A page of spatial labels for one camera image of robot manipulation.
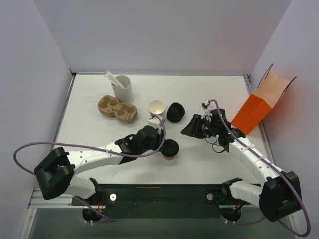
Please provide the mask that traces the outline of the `black plastic cup lid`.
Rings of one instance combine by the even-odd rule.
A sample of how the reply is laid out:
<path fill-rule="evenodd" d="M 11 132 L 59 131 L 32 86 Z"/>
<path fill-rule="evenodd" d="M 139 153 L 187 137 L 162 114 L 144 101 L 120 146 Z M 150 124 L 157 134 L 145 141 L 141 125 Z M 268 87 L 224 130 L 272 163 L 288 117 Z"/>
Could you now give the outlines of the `black plastic cup lid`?
<path fill-rule="evenodd" d="M 179 145 L 175 140 L 167 139 L 161 148 L 161 153 L 166 158 L 173 158 L 179 152 Z"/>

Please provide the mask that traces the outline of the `single brown paper cup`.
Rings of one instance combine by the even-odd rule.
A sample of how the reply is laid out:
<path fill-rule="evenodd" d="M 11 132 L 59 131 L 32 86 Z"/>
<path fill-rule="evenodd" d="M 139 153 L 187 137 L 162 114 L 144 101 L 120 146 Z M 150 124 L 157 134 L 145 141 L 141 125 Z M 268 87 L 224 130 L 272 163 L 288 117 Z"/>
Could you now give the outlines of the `single brown paper cup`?
<path fill-rule="evenodd" d="M 163 158 L 167 161 L 171 161 L 175 159 L 175 156 L 163 156 Z"/>

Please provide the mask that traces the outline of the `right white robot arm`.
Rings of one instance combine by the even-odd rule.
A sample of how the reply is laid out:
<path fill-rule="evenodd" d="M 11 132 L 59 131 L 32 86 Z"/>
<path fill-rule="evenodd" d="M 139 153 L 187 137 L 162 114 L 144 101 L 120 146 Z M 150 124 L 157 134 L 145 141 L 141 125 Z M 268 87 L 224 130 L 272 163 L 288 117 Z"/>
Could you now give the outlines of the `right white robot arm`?
<path fill-rule="evenodd" d="M 222 184 L 221 197 L 226 203 L 236 199 L 258 206 L 271 222 L 301 210 L 300 182 L 294 172 L 285 172 L 270 162 L 237 128 L 226 119 L 225 109 L 211 109 L 208 114 L 194 114 L 181 134 L 198 139 L 215 138 L 224 150 L 236 157 L 257 179 L 253 185 L 240 178 Z"/>

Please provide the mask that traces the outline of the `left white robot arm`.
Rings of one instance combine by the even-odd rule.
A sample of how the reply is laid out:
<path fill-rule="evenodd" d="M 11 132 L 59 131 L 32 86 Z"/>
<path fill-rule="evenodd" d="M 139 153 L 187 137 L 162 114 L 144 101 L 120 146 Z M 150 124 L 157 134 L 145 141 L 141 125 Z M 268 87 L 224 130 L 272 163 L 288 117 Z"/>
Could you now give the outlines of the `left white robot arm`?
<path fill-rule="evenodd" d="M 148 151 L 161 151 L 165 142 L 163 129 L 145 126 L 136 134 L 119 139 L 98 150 L 67 152 L 63 147 L 52 150 L 34 169 L 44 199 L 62 194 L 79 196 L 89 204 L 97 204 L 101 191 L 94 178 L 84 179 L 80 173 L 108 165 L 120 165 L 145 157 Z"/>

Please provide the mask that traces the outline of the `orange paper takeout bag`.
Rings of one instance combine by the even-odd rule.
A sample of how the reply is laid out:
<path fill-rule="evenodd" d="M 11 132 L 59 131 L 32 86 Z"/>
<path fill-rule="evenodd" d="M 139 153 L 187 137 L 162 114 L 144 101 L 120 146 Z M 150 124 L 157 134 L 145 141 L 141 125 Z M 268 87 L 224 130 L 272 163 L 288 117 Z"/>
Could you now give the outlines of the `orange paper takeout bag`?
<path fill-rule="evenodd" d="M 285 90 L 296 79 L 279 76 L 272 70 L 273 64 L 264 73 L 257 88 L 251 93 L 241 109 L 231 122 L 231 125 L 241 130 L 245 135 L 251 131 L 269 114 Z"/>

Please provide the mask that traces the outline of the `stack of black cup lids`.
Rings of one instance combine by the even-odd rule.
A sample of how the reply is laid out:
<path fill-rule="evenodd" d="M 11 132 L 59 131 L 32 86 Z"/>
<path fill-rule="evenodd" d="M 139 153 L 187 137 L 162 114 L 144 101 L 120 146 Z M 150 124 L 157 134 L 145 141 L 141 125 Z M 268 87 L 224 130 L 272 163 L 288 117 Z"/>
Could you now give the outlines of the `stack of black cup lids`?
<path fill-rule="evenodd" d="M 166 118 L 172 123 L 178 123 L 185 115 L 185 109 L 182 104 L 178 102 L 172 103 L 166 113 Z"/>

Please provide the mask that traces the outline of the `stack of brown paper cups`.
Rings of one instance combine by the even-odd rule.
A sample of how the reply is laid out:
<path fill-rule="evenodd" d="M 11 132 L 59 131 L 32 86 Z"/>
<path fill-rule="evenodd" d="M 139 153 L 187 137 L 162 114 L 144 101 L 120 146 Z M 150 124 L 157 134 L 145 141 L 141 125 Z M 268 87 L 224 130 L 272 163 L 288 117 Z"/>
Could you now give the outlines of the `stack of brown paper cups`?
<path fill-rule="evenodd" d="M 165 114 L 166 105 L 162 100 L 154 99 L 148 104 L 149 117 L 152 118 L 153 115 L 163 116 Z"/>

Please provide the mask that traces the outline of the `brown pulp cup carrier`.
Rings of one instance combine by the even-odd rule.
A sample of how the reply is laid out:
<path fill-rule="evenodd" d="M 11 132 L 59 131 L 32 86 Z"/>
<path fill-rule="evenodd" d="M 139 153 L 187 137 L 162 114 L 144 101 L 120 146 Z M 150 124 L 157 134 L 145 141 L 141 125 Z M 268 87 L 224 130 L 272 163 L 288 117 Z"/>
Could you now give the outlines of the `brown pulp cup carrier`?
<path fill-rule="evenodd" d="M 100 113 L 107 117 L 116 118 L 118 121 L 131 124 L 137 117 L 137 108 L 133 104 L 120 103 L 120 101 L 110 95 L 103 96 L 98 104 Z"/>

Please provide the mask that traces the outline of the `white cylindrical holder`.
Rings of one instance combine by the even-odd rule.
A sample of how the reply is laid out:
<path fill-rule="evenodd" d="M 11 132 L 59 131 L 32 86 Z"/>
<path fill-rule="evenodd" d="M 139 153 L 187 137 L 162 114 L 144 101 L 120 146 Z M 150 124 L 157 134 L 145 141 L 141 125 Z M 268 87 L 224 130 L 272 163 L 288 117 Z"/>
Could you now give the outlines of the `white cylindrical holder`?
<path fill-rule="evenodd" d="M 115 98 L 121 103 L 131 104 L 134 101 L 134 96 L 130 78 L 124 75 L 118 75 L 116 79 L 123 85 L 123 88 L 116 87 L 113 83 L 111 84 Z"/>

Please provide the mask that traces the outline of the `white wrapped stirrers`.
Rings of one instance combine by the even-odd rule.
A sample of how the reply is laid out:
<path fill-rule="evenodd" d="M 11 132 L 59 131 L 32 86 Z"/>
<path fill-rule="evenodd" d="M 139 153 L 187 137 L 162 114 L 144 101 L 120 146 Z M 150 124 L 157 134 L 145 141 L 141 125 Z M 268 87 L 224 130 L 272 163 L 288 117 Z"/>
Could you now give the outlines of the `white wrapped stirrers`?
<path fill-rule="evenodd" d="M 105 77 L 110 80 L 110 82 L 117 88 L 117 89 L 124 89 L 125 87 L 123 84 L 109 71 L 105 72 Z"/>

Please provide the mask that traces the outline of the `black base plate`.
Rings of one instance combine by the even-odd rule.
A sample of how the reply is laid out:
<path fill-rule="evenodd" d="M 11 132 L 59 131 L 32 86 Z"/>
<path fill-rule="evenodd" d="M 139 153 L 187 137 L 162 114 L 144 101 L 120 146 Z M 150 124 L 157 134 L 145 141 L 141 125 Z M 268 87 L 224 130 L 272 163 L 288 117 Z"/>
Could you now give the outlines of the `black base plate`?
<path fill-rule="evenodd" d="M 101 184 L 84 201 L 111 220 L 241 217 L 247 202 L 223 194 L 220 184 Z"/>

